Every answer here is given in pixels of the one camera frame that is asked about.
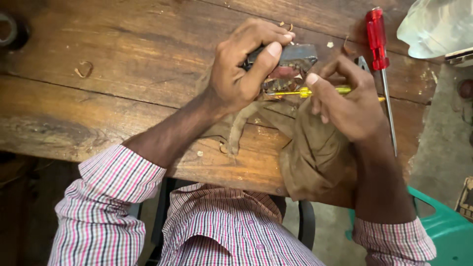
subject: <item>yellow screwdriver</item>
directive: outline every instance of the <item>yellow screwdriver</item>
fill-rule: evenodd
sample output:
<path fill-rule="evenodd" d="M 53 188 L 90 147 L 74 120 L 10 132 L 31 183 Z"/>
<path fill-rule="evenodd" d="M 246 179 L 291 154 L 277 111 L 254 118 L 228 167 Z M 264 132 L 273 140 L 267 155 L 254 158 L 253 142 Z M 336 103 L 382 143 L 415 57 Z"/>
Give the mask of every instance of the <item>yellow screwdriver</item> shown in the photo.
<path fill-rule="evenodd" d="M 351 91 L 351 88 L 347 85 L 337 86 L 335 89 L 339 94 L 345 95 Z M 307 98 L 312 94 L 312 91 L 307 87 L 301 87 L 298 91 L 281 91 L 281 92 L 269 92 L 267 95 L 290 95 L 299 94 L 301 98 Z M 384 97 L 378 97 L 379 102 L 386 100 Z"/>

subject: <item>wooden table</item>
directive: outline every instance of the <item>wooden table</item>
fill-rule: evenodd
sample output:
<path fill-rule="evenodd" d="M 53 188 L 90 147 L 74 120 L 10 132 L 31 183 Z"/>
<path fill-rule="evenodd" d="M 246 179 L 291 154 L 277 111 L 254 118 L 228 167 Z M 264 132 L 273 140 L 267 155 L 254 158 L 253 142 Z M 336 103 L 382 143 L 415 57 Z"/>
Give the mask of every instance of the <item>wooden table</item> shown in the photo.
<path fill-rule="evenodd" d="M 294 24 L 295 43 L 314 43 L 322 66 L 347 45 L 371 59 L 363 32 L 373 7 L 385 11 L 388 84 L 399 160 L 409 175 L 422 117 L 441 60 L 408 56 L 396 39 L 414 0 L 19 0 L 0 8 L 24 16 L 31 39 L 1 55 L 0 150 L 83 161 L 160 122 L 195 96 L 215 46 L 247 18 Z M 327 44 L 333 42 L 333 48 Z M 88 78 L 74 69 L 94 68 Z M 378 89 L 382 87 L 375 74 Z M 289 141 L 252 117 L 236 159 L 219 142 L 196 141 L 170 174 L 187 180 L 287 195 L 278 153 Z"/>

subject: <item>clear plastic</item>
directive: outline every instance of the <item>clear plastic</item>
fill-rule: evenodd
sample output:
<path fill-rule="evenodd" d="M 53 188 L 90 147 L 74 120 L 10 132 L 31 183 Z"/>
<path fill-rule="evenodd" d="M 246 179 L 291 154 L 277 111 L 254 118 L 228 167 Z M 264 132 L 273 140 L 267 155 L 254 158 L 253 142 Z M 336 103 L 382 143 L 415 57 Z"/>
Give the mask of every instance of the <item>clear plastic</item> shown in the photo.
<path fill-rule="evenodd" d="M 433 58 L 473 47 L 473 0 L 417 0 L 397 29 L 409 56 Z"/>

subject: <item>hand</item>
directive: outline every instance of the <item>hand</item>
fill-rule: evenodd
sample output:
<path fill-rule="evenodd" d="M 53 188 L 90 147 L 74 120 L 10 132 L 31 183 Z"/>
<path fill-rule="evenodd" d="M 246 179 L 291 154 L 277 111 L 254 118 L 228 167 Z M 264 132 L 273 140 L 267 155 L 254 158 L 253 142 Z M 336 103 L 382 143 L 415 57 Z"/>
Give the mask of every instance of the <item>hand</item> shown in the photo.
<path fill-rule="evenodd" d="M 276 67 L 282 45 L 289 44 L 295 34 L 261 19 L 247 19 L 217 46 L 208 92 L 215 94 L 233 113 L 249 105 L 260 92 L 260 85 Z M 250 71 L 241 66 L 248 54 L 267 45 L 258 55 Z"/>
<path fill-rule="evenodd" d="M 338 94 L 326 79 L 335 74 L 344 76 L 352 92 Z M 389 136 L 389 124 L 379 104 L 373 76 L 345 56 L 322 68 L 319 75 L 309 74 L 306 84 L 313 92 L 312 113 L 321 113 L 323 123 L 331 121 L 352 142 L 382 133 Z"/>

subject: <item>brown cloth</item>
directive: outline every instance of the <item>brown cloth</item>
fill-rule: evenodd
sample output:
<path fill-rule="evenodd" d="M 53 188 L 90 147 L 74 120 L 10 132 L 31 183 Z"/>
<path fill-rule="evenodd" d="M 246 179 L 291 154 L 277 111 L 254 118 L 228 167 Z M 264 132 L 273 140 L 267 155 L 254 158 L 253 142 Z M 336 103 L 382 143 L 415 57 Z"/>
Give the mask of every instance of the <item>brown cloth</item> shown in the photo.
<path fill-rule="evenodd" d="M 207 87 L 210 70 L 197 80 L 197 93 Z M 332 124 L 323 124 L 320 115 L 311 113 L 309 99 L 299 109 L 281 101 L 254 101 L 213 125 L 201 138 L 218 139 L 229 156 L 236 156 L 243 127 L 256 112 L 292 139 L 282 149 L 279 160 L 292 200 L 354 208 L 357 172 L 350 142 Z"/>
<path fill-rule="evenodd" d="M 311 107 L 310 99 L 299 107 L 292 141 L 280 153 L 284 184 L 294 201 L 354 208 L 357 170 L 351 143 Z"/>

